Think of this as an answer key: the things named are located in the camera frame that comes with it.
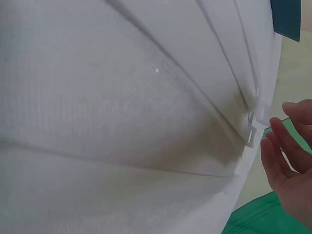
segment teal object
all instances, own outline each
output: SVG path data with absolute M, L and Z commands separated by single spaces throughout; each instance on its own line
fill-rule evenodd
M 283 120 L 283 124 L 287 128 L 288 132 L 292 135 L 292 137 L 299 143 L 302 149 L 312 155 L 312 150 L 310 149 L 307 142 L 302 138 L 301 135 L 299 135 L 297 130 L 294 128 L 292 121 L 287 118 Z M 263 137 L 265 137 L 265 134 L 270 131 L 272 131 L 271 128 L 267 128 L 266 130 L 264 130 Z
M 222 234 L 311 234 L 283 211 L 276 193 L 259 197 L 234 211 Z
M 301 0 L 271 0 L 274 31 L 300 41 Z

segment finger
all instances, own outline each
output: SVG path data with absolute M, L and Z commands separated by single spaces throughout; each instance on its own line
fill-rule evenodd
M 301 124 L 312 124 L 312 100 L 299 103 L 284 102 L 283 110 L 291 119 Z
M 292 120 L 292 124 L 297 132 L 304 138 L 309 147 L 312 149 L 312 125 L 305 125 Z
M 278 144 L 275 134 L 273 132 L 268 132 L 265 134 L 265 136 L 267 139 L 271 141 L 272 146 L 274 148 L 275 155 L 276 155 L 276 160 L 280 164 L 280 167 L 283 173 L 286 175 L 286 177 L 291 178 L 291 177 L 299 175 L 297 172 L 292 171 L 291 168 L 289 167 L 288 162 L 285 160 L 281 152 L 281 149 L 280 149 L 280 146 Z
M 294 140 L 282 121 L 278 118 L 271 118 L 270 123 L 278 144 L 285 152 L 292 167 L 299 173 L 305 173 L 312 168 L 311 155 L 305 152 Z
M 276 157 L 272 142 L 268 138 L 261 141 L 261 161 L 271 188 L 278 192 L 288 178 L 284 175 Z

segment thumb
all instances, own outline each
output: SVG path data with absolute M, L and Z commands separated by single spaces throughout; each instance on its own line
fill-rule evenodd
M 312 124 L 312 100 L 307 99 L 299 103 L 284 102 L 283 111 L 295 122 Z

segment green cloth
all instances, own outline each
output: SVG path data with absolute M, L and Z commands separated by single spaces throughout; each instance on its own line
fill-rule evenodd
M 311 234 L 283 211 L 276 193 L 259 197 L 234 211 L 222 234 Z

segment fingernail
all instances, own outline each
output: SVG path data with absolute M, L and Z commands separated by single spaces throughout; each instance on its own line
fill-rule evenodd
M 285 102 L 283 102 L 283 110 L 285 108 L 292 108 L 294 105 L 296 105 L 296 103 L 290 102 L 290 101 L 285 101 Z

